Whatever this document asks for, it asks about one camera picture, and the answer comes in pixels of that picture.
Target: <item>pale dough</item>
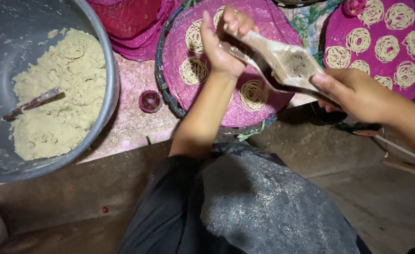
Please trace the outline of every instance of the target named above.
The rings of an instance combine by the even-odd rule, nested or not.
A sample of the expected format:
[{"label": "pale dough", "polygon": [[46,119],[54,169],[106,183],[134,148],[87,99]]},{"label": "pale dough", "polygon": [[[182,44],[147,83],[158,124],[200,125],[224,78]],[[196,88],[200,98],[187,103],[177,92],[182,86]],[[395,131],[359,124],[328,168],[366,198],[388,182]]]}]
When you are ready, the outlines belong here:
[{"label": "pale dough", "polygon": [[106,89],[102,48],[88,33],[71,28],[37,61],[13,78],[18,105],[53,87],[64,95],[12,121],[15,152],[25,160],[62,155],[76,147],[98,117]]}]

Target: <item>gray pot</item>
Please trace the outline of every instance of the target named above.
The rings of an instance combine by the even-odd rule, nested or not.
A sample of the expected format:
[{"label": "gray pot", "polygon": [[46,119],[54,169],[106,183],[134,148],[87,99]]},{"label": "gray pot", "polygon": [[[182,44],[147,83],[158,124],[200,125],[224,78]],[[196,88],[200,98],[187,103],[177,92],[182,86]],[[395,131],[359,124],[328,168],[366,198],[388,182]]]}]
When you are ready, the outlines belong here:
[{"label": "gray pot", "polygon": [[[14,152],[13,141],[8,139],[10,123],[2,116],[16,108],[18,98],[11,80],[28,63],[63,38],[58,34],[48,39],[48,32],[75,28],[97,37],[106,60],[107,83],[101,111],[91,131],[69,153],[48,159],[24,161]],[[48,42],[41,47],[39,42]],[[95,140],[115,110],[119,95],[119,78],[109,38],[92,8],[85,0],[0,0],[0,182],[21,181],[38,177],[67,165],[84,152]]]}]

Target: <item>blue basket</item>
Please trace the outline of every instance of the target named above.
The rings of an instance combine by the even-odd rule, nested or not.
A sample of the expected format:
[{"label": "blue basket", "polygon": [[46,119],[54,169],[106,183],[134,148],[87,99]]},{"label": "blue basket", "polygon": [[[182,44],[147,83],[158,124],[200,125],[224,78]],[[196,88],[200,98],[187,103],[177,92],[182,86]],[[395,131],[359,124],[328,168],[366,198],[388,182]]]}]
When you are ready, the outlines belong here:
[{"label": "blue basket", "polygon": [[[182,118],[187,113],[186,110],[184,110],[179,102],[173,97],[173,95],[170,93],[170,90],[168,89],[167,83],[164,79],[164,73],[162,71],[162,51],[164,49],[165,40],[167,38],[168,33],[170,32],[170,29],[173,26],[173,20],[175,20],[175,17],[184,9],[184,6],[180,6],[173,14],[171,14],[171,17],[167,20],[165,23],[164,28],[162,29],[161,35],[159,37],[159,42],[157,43],[157,49],[156,49],[156,61],[154,65],[155,69],[155,76],[156,76],[156,82],[158,88],[161,90],[165,103],[169,104],[172,111],[177,115],[177,117]],[[268,117],[265,122],[265,125],[269,125],[275,121],[277,118],[277,114],[272,114],[270,117]],[[256,131],[261,130],[262,128],[262,122],[259,122],[257,124],[249,125],[249,126],[243,126],[243,127],[223,127],[220,126],[218,129],[218,133],[225,134],[225,135],[238,135],[238,134],[244,134],[248,135],[250,133],[254,133]]]}]

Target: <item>right hand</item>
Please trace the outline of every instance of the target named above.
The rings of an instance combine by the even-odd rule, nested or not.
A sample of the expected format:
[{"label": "right hand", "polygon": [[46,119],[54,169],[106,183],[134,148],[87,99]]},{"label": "right hand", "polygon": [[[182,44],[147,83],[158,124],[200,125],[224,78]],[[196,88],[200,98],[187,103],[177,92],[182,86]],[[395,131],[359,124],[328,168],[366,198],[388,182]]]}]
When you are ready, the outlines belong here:
[{"label": "right hand", "polygon": [[[357,69],[324,69],[311,83],[327,92],[342,109],[354,118],[366,123],[388,124],[397,116],[397,108],[405,104],[402,96],[392,92],[378,81]],[[327,112],[337,108],[320,100],[320,107]]]}]

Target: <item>green string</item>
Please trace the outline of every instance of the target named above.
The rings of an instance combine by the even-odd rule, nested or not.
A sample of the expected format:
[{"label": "green string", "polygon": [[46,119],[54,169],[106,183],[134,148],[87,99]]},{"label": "green string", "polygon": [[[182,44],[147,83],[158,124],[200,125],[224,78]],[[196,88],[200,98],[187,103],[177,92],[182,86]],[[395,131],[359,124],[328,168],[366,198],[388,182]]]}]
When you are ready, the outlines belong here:
[{"label": "green string", "polygon": [[188,9],[191,5],[195,5],[196,3],[200,2],[201,0],[181,0],[181,5],[184,6],[184,9]]},{"label": "green string", "polygon": [[[327,6],[323,7],[321,10],[317,10],[321,3],[313,4],[309,7],[308,15],[297,15],[294,14],[294,17],[290,21],[294,30],[298,33],[301,39],[301,46],[306,48],[308,46],[308,38],[313,34],[308,34],[309,27],[315,24],[320,16],[330,11],[333,8],[336,8],[343,0],[330,0],[327,3]],[[317,26],[314,25],[314,34],[317,32]]]},{"label": "green string", "polygon": [[265,126],[265,120],[262,121],[261,130],[259,131],[251,130],[250,134],[247,134],[247,135],[239,134],[237,135],[237,138],[239,139],[240,142],[242,142],[246,140],[247,138],[251,137],[252,135],[261,133],[264,130],[264,126]]},{"label": "green string", "polygon": [[317,61],[317,63],[320,65],[320,67],[325,68],[325,65],[323,64],[323,55],[324,55],[323,51],[317,51],[317,53],[315,53],[313,57]]}]

